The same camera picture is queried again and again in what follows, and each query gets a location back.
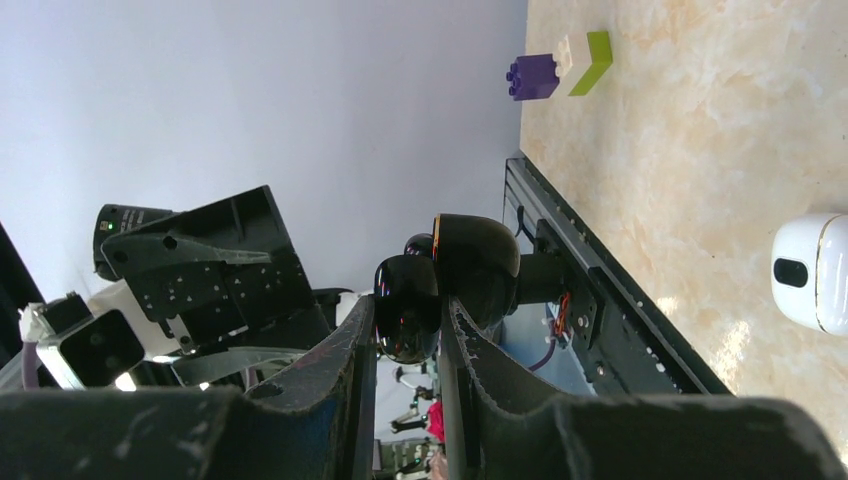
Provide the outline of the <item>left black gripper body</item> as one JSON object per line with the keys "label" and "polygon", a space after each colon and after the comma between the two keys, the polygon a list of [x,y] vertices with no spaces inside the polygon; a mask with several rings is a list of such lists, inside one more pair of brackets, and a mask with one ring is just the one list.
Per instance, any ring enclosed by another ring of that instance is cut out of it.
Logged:
{"label": "left black gripper body", "polygon": [[[195,237],[268,252],[270,263],[191,263],[117,275],[101,251],[121,234]],[[231,345],[308,350],[330,333],[269,186],[186,211],[106,204],[93,234],[96,273],[125,281],[147,321],[184,352]]]}

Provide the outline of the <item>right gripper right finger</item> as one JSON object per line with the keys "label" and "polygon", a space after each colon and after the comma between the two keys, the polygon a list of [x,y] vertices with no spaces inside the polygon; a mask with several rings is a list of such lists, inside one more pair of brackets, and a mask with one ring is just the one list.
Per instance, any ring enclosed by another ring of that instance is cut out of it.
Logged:
{"label": "right gripper right finger", "polygon": [[579,396],[443,307],[443,356],[460,374],[445,408],[454,479],[843,479],[818,424],[781,400],[727,395]]}

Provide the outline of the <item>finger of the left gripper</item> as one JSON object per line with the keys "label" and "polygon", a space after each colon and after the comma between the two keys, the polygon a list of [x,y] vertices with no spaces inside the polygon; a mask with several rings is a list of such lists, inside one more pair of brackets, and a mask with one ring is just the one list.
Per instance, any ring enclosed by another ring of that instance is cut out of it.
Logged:
{"label": "finger of the left gripper", "polygon": [[170,368],[182,385],[200,386],[267,364],[290,365],[305,354],[305,350],[289,348],[234,347],[209,355],[183,357],[172,362]]}
{"label": "finger of the left gripper", "polygon": [[103,242],[101,251],[117,275],[191,263],[247,265],[272,261],[268,252],[227,249],[195,237],[156,233],[116,235]]}

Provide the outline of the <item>white earbud charging case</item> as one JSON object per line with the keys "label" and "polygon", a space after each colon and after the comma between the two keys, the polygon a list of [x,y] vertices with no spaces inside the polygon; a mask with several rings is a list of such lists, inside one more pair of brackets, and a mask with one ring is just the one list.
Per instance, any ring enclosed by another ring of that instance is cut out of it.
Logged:
{"label": "white earbud charging case", "polygon": [[805,214],[782,225],[771,249],[771,292],[791,321],[847,335],[847,216]]}

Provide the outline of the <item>black earbud charging case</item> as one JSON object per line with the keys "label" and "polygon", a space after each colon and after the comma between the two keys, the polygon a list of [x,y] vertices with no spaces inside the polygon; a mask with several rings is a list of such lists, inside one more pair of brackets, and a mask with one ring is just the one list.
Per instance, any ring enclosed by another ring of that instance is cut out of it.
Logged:
{"label": "black earbud charging case", "polygon": [[517,295],[521,254],[512,231],[480,216],[437,215],[429,234],[382,261],[373,284],[377,344],[398,364],[437,350],[443,307],[459,301],[479,328],[500,322]]}

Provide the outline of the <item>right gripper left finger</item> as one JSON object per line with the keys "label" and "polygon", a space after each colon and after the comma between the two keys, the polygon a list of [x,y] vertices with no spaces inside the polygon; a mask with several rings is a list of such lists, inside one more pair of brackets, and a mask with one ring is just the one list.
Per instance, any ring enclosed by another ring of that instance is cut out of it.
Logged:
{"label": "right gripper left finger", "polygon": [[253,389],[9,392],[5,479],[368,479],[374,299]]}

